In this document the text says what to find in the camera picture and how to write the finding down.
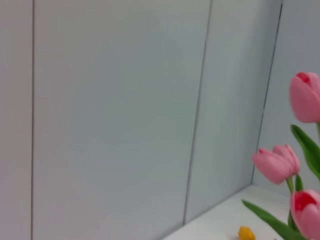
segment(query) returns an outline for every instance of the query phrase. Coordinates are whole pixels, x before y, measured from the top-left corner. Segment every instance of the tulip petal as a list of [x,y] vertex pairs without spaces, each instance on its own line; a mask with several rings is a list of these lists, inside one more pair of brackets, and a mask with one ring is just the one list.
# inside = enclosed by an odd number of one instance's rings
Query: tulip petal
[[320,240],[320,209],[315,204],[307,205],[301,215],[300,231],[309,239]]
[[305,190],[316,202],[317,205],[320,205],[320,194],[313,189]]
[[293,150],[293,148],[289,144],[286,144],[285,147],[288,149],[289,153],[291,154],[291,159],[294,162],[293,173],[298,174],[300,172],[300,168],[301,168],[301,163],[300,163],[299,157],[297,156],[297,154],[295,153],[295,151]]
[[282,183],[292,174],[290,164],[267,149],[260,148],[259,153],[253,155],[252,160],[260,172],[275,184]]
[[308,72],[307,73],[309,79],[310,79],[310,85],[312,88],[312,91],[318,98],[320,98],[320,79],[319,76],[314,72]]
[[272,151],[280,156],[279,159],[281,161],[284,161],[288,164],[288,166],[290,167],[291,175],[293,175],[296,164],[292,158],[290,151],[285,146],[281,145],[275,145]]
[[297,76],[291,81],[290,102],[299,121],[303,123],[320,122],[320,98]]

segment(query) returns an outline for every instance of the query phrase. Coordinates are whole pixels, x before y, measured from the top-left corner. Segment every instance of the tulip flower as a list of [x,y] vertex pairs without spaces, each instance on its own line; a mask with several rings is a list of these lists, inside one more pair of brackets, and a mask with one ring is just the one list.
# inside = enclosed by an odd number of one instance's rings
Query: tulip flower
[[274,184],[281,184],[292,175],[298,174],[301,167],[298,156],[288,144],[276,145],[273,152],[260,148],[252,160],[260,172]]
[[292,78],[290,102],[296,118],[303,123],[320,122],[320,78],[314,72],[299,72]]
[[308,239],[320,240],[320,194],[314,190],[295,192],[290,209],[300,232]]

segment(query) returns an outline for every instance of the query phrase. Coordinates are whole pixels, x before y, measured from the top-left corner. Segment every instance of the tulip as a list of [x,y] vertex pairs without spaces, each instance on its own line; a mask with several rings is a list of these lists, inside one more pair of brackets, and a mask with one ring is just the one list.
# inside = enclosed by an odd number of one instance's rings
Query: tulip
[[260,148],[252,160],[260,172],[274,184],[281,184],[292,175],[297,175],[301,167],[298,156],[288,144],[274,146],[273,152]]
[[314,190],[295,192],[290,209],[300,232],[308,239],[320,240],[320,194]]
[[320,78],[314,72],[299,72],[292,78],[290,102],[296,118],[303,123],[320,122]]

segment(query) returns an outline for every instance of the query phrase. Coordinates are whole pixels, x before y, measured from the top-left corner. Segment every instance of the panel seam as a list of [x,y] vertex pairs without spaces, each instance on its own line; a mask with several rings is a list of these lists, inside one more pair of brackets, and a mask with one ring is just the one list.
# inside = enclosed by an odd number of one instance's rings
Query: panel seam
[[194,162],[195,141],[196,141],[197,126],[198,126],[199,111],[200,111],[199,107],[200,107],[200,97],[201,97],[201,86],[202,86],[203,75],[204,75],[204,66],[205,66],[205,60],[206,60],[207,42],[208,42],[208,38],[209,38],[212,5],[213,5],[213,0],[210,0],[208,20],[207,20],[207,24],[206,24],[206,33],[205,33],[205,40],[204,40],[203,55],[202,55],[200,82],[199,82],[198,96],[197,96],[197,103],[196,103],[196,113],[195,113],[195,120],[194,120],[194,126],[193,126],[193,137],[192,137],[191,154],[190,154],[190,162],[189,162],[189,169],[188,169],[188,178],[187,178],[187,184],[186,184],[186,194],[185,194],[183,222],[182,222],[183,226],[187,222],[187,211],[188,211],[188,204],[189,204],[191,174],[192,174],[192,167],[193,167],[193,162]]
[[[266,91],[265,91],[263,110],[262,110],[262,115],[261,115],[260,128],[259,128],[258,140],[257,140],[256,147],[255,147],[255,152],[258,151],[259,144],[260,144],[261,130],[262,130],[262,124],[264,121],[264,114],[265,114],[265,109],[266,109],[266,102],[267,102],[267,96],[268,96],[268,91],[269,91],[270,78],[271,78],[272,68],[274,65],[275,52],[276,52],[282,10],[283,10],[283,0],[281,0],[280,13],[279,13],[278,24],[277,24],[277,28],[276,28],[275,41],[274,41],[274,45],[273,45],[271,65],[270,65],[269,76],[268,76],[268,83],[267,83]],[[254,181],[255,168],[256,168],[255,165],[253,165],[252,175],[251,175],[251,184],[253,184],[253,181]]]

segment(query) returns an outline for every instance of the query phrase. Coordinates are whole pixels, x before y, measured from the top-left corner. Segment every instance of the white wall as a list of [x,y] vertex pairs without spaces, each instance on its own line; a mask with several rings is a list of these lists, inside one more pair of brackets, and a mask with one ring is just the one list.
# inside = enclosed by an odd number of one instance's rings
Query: white wall
[[0,1],[0,238],[31,239],[32,0]]
[[33,240],[183,223],[209,0],[36,0]]
[[186,220],[251,182],[280,0],[214,0]]
[[[297,72],[320,73],[320,1],[284,0],[272,73],[267,93],[259,146],[271,149],[276,144],[290,144],[301,159],[301,176],[307,188],[320,191],[319,180],[308,169],[300,145],[291,133],[297,124],[318,141],[314,124],[296,120],[289,102],[291,78]],[[289,194],[286,184],[273,185],[256,169],[253,183]]]

